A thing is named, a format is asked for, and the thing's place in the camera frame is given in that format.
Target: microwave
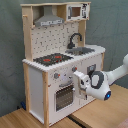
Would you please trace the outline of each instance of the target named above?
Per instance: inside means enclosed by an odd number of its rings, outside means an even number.
[[[89,19],[90,3],[67,5],[67,21]]]

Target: oven handle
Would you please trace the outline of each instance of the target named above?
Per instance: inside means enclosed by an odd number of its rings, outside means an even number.
[[[68,81],[66,84],[61,84],[59,87],[66,87],[72,83],[72,80]]]

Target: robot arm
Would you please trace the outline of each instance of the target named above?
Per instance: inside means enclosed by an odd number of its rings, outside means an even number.
[[[124,57],[122,66],[110,72],[94,71],[91,79],[88,75],[75,71],[73,74],[75,94],[82,99],[90,95],[96,99],[107,100],[111,96],[109,85],[126,74],[128,74],[128,54]]]

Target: table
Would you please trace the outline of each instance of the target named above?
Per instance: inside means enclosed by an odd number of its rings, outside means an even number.
[[[16,110],[0,118],[0,128],[44,128],[31,114],[23,109]],[[64,118],[50,128],[81,128],[69,118]]]
[[[71,117],[87,128],[116,128],[128,118],[128,89],[112,85],[111,91],[109,100],[95,100]]]

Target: stovetop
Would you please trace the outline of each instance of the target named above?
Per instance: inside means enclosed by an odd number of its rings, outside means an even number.
[[[56,63],[61,63],[61,62],[67,61],[69,59],[73,59],[73,57],[70,57],[70,56],[67,56],[64,54],[60,54],[60,53],[54,53],[51,55],[36,58],[33,61],[48,67],[48,66],[54,65]]]

